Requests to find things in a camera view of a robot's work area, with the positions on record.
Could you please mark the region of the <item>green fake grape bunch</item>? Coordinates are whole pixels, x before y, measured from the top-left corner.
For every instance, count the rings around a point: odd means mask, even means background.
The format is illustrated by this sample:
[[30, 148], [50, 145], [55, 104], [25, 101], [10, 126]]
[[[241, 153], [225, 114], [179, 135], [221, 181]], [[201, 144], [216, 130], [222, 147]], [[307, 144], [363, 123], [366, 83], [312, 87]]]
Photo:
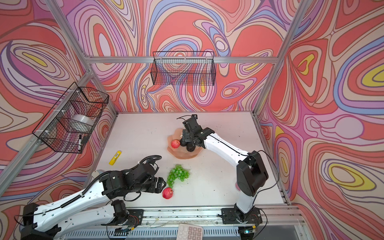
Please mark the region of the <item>green fake grape bunch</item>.
[[179, 180], [184, 182], [186, 179], [190, 177], [189, 170], [183, 168], [182, 165], [177, 164], [174, 168], [172, 168], [167, 177], [167, 184], [170, 188], [173, 188], [175, 185], [175, 181]]

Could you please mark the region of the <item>pink tape roll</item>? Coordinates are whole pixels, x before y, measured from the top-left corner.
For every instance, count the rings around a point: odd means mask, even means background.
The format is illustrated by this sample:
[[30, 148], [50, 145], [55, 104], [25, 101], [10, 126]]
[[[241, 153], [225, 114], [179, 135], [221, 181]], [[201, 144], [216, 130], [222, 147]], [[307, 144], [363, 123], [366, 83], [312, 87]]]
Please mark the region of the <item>pink tape roll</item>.
[[236, 187], [237, 191], [239, 191], [239, 192], [241, 191], [237, 182], [235, 183], [235, 187]]

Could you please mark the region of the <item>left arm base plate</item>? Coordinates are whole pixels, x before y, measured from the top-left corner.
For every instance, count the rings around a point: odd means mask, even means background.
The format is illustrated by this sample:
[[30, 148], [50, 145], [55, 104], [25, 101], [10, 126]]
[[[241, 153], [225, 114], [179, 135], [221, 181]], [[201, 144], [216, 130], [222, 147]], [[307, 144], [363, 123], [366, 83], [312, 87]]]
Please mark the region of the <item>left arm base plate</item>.
[[144, 210], [143, 209], [128, 209], [112, 212], [112, 219], [103, 223], [102, 226], [118, 226], [126, 225], [128, 227], [137, 227], [142, 224]]

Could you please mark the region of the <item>white pink calculator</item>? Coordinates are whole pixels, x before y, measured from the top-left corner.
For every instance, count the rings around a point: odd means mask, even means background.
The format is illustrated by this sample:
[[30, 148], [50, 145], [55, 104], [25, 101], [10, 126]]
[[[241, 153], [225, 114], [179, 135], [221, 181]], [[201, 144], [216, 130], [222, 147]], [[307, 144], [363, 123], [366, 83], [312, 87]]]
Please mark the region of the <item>white pink calculator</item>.
[[177, 232], [177, 240], [202, 240], [203, 228], [190, 224], [179, 224]]

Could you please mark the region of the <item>yellow glue stick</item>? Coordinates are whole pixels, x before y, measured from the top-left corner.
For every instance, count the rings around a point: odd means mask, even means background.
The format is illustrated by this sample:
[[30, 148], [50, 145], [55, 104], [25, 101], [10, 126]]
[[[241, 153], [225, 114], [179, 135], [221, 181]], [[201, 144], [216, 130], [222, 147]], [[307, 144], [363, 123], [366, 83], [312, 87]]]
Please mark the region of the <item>yellow glue stick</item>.
[[113, 166], [118, 160], [118, 158], [121, 156], [121, 154], [122, 154], [121, 151], [117, 151], [115, 155], [112, 157], [112, 159], [109, 161], [109, 165]]

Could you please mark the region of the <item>red apple front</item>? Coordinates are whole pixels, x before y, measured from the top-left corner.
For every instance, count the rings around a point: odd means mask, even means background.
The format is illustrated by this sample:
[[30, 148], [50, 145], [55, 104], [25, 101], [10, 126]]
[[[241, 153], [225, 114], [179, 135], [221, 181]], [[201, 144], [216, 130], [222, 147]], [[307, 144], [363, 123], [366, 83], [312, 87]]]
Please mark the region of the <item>red apple front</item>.
[[173, 194], [174, 194], [174, 191], [173, 191], [172, 188], [166, 188], [166, 189], [164, 189], [163, 192], [162, 192], [162, 196], [163, 196], [163, 198], [166, 199], [166, 200], [169, 200], [170, 198], [172, 198], [172, 197], [173, 197]]

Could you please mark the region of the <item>dark avocado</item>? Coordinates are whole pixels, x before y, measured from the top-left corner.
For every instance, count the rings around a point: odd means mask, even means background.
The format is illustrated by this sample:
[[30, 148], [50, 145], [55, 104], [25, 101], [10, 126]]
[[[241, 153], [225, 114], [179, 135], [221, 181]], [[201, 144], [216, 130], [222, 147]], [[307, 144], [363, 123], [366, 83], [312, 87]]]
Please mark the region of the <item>dark avocado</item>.
[[188, 152], [193, 152], [196, 149], [196, 145], [192, 142], [187, 143], [186, 149]]

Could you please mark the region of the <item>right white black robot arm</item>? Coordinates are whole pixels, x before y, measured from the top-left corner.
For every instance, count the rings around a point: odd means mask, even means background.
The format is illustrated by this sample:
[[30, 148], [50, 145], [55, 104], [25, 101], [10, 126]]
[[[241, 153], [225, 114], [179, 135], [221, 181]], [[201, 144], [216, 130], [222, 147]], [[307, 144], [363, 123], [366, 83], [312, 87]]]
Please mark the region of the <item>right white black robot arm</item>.
[[232, 208], [223, 208], [220, 218], [224, 224], [248, 222], [250, 216], [255, 213], [254, 202], [258, 190], [263, 187], [269, 179], [269, 175], [263, 159], [259, 152], [247, 152], [235, 147], [221, 138], [214, 130], [202, 128], [198, 124], [198, 116], [190, 115], [188, 119], [184, 116], [181, 145], [187, 151], [192, 152], [200, 147], [214, 152], [236, 169], [236, 184], [240, 189], [240, 195]]

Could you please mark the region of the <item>red apple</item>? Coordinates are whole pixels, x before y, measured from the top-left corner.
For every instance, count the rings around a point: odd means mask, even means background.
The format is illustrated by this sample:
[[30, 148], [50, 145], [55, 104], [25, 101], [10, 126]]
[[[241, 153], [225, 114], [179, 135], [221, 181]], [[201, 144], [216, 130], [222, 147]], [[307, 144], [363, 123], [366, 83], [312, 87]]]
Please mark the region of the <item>red apple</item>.
[[172, 140], [171, 141], [171, 147], [173, 149], [177, 149], [178, 147], [180, 147], [180, 145], [181, 145], [181, 142], [179, 140]]
[[172, 198], [172, 197], [173, 197], [173, 194], [174, 194], [174, 191], [173, 191], [172, 188], [166, 188], [166, 189], [164, 189], [163, 192], [162, 192], [162, 196], [163, 196], [163, 198], [166, 199], [166, 200], [169, 200], [170, 198]]

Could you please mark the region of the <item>silver tape roll in basket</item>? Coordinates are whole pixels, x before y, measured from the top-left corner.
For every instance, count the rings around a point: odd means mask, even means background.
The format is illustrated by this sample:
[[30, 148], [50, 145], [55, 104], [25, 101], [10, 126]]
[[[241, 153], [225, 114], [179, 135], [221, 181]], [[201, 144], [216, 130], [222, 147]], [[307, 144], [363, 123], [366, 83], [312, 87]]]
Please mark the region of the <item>silver tape roll in basket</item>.
[[72, 130], [78, 133], [86, 133], [92, 129], [94, 121], [84, 115], [74, 115], [70, 121], [70, 127]]

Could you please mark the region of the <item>peach scalloped fruit bowl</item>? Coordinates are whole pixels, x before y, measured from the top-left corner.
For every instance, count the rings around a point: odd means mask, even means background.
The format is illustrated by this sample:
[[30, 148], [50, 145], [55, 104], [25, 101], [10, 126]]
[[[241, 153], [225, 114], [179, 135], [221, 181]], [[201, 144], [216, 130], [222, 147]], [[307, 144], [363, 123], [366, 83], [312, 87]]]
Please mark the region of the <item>peach scalloped fruit bowl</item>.
[[195, 158], [199, 155], [199, 153], [203, 150], [201, 147], [196, 147], [193, 152], [188, 152], [187, 147], [179, 146], [178, 148], [172, 147], [172, 141], [173, 140], [180, 140], [182, 138], [183, 129], [178, 128], [175, 130], [175, 132], [172, 135], [169, 135], [168, 140], [168, 148], [167, 150], [169, 153], [171, 153], [174, 157], [180, 160], [188, 160]]

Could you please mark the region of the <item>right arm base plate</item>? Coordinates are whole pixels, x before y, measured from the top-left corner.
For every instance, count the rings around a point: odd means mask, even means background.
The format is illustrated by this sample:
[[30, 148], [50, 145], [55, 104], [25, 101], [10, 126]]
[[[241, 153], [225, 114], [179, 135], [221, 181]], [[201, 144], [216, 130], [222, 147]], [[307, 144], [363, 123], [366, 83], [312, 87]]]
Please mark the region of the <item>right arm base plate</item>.
[[248, 213], [243, 213], [239, 209], [222, 208], [221, 214], [218, 216], [222, 219], [223, 224], [252, 224], [255, 226], [263, 223], [262, 215], [259, 208], [253, 207]]

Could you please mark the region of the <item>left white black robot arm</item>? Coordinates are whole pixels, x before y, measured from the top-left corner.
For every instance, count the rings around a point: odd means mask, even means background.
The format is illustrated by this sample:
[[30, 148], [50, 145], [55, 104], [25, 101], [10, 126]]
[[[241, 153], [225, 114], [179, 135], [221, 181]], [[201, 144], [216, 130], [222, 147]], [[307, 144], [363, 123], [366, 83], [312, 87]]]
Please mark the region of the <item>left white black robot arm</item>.
[[166, 181], [156, 177], [160, 155], [143, 158], [131, 169], [99, 174], [83, 190], [50, 204], [31, 203], [23, 208], [23, 240], [54, 240], [90, 226], [129, 225], [141, 222], [127, 210], [123, 198], [129, 193], [160, 194]]

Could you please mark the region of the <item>black marker in basket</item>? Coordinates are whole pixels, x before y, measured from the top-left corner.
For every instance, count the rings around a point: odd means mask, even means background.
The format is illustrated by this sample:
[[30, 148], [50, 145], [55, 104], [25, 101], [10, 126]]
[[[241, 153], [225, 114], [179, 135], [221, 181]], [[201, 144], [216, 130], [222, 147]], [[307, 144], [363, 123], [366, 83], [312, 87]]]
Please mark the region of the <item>black marker in basket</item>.
[[82, 152], [82, 135], [79, 135], [79, 139], [78, 139], [78, 152], [79, 153]]

